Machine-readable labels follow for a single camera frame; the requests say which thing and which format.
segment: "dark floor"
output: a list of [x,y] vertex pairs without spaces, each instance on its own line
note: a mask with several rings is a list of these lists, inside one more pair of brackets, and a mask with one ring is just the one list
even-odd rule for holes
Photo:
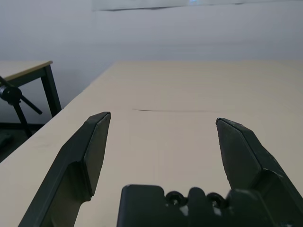
[[0,137],[5,135],[11,135],[12,140],[4,147],[0,147],[0,163],[27,140],[27,136],[23,130],[0,129]]

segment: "white wall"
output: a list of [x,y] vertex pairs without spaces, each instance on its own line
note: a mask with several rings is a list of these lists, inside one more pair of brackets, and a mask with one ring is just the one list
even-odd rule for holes
[[[53,60],[62,106],[118,60],[303,58],[303,1],[92,12],[91,0],[1,0],[0,60]],[[21,87],[50,119],[39,80]],[[0,100],[0,121],[17,122]]]

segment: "whiteboard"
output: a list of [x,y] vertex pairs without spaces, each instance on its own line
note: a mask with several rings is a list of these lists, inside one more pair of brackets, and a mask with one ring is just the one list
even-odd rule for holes
[[243,4],[280,0],[93,0],[93,10],[163,8],[178,6]]

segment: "beige table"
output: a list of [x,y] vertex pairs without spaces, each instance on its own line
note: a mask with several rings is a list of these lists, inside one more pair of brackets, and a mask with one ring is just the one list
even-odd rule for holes
[[0,76],[14,86],[41,78],[52,116],[61,111],[51,69],[52,61],[0,61]]
[[61,146],[111,111],[106,155],[76,227],[114,227],[129,183],[225,196],[217,117],[252,129],[303,194],[303,61],[119,62],[0,164],[0,225],[15,227]]

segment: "table leg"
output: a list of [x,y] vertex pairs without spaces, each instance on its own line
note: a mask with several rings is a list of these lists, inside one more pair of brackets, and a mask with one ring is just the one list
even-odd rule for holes
[[51,114],[53,117],[55,117],[57,113],[61,111],[61,105],[60,105],[55,81],[53,79],[51,66],[48,65],[44,69],[45,69],[45,76],[41,77],[41,80],[47,98],[47,102],[51,110]]

